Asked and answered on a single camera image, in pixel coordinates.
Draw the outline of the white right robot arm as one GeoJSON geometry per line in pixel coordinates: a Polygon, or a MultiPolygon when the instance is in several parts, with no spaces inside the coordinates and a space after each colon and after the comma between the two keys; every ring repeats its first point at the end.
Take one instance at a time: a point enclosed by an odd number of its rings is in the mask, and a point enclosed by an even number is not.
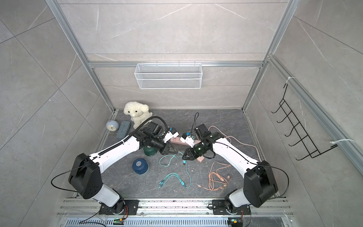
{"type": "Polygon", "coordinates": [[[211,151],[223,157],[244,177],[243,188],[225,197],[225,206],[229,213],[236,213],[236,209],[245,205],[258,208],[278,192],[273,169],[285,174],[286,172],[281,168],[247,156],[232,145],[229,142],[230,137],[220,130],[211,132],[209,128],[201,124],[194,131],[196,140],[190,133],[184,133],[180,138],[182,143],[190,146],[182,156],[184,160],[196,160],[211,151]]]}

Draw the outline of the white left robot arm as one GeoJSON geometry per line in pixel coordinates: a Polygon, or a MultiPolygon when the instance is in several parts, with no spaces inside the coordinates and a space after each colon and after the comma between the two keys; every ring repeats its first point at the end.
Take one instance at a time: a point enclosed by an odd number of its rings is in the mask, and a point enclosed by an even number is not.
{"type": "Polygon", "coordinates": [[[152,119],[153,117],[149,117],[128,136],[108,148],[90,155],[79,154],[72,169],[68,171],[73,192],[80,194],[83,199],[98,201],[113,213],[121,213],[125,206],[124,198],[103,183],[102,173],[123,157],[143,147],[151,147],[161,154],[167,154],[172,147],[170,139],[179,135],[175,128],[167,125],[164,126],[165,132],[161,133],[162,127],[152,122],[152,119]]]}

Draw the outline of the green meat grinder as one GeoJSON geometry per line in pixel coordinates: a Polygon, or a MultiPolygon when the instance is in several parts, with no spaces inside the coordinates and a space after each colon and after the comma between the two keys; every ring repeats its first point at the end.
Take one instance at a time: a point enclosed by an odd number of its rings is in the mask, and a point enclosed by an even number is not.
{"type": "Polygon", "coordinates": [[[158,150],[156,148],[145,146],[143,148],[144,154],[148,157],[152,157],[157,154],[158,150]]]}

